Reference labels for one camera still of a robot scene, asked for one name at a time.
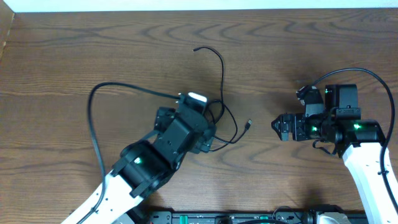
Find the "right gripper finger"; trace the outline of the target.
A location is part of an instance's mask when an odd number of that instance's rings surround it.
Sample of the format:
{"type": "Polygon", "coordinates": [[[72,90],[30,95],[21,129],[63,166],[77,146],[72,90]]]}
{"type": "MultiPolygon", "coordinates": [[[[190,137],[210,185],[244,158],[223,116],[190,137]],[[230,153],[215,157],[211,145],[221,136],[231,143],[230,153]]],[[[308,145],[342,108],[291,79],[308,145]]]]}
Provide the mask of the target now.
{"type": "Polygon", "coordinates": [[[271,126],[273,128],[289,128],[291,127],[294,120],[294,114],[280,114],[273,122],[271,126]]]}
{"type": "Polygon", "coordinates": [[[288,141],[289,134],[292,132],[291,126],[274,126],[273,130],[277,133],[281,141],[288,141]]]}

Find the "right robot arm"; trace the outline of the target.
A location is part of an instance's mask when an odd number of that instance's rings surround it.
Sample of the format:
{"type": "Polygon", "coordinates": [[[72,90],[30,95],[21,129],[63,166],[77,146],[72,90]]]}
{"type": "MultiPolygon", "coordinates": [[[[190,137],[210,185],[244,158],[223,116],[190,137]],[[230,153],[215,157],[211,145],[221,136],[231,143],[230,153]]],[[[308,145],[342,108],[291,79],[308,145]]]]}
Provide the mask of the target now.
{"type": "Polygon", "coordinates": [[[280,140],[333,143],[331,152],[342,158],[354,179],[369,223],[397,223],[392,203],[397,179],[387,142],[379,123],[362,119],[356,85],[327,85],[322,95],[316,87],[296,92],[303,113],[281,114],[272,123],[280,140]]]}

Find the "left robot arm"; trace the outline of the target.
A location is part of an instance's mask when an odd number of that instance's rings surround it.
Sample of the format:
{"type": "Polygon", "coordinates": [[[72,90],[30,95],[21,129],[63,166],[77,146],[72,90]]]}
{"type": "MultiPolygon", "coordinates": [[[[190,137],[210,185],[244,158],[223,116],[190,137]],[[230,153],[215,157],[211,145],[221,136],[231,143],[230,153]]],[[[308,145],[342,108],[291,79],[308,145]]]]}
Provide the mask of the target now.
{"type": "Polygon", "coordinates": [[[122,150],[105,185],[64,222],[113,223],[165,185],[188,152],[209,150],[215,127],[204,113],[187,105],[159,108],[153,131],[122,150]]]}

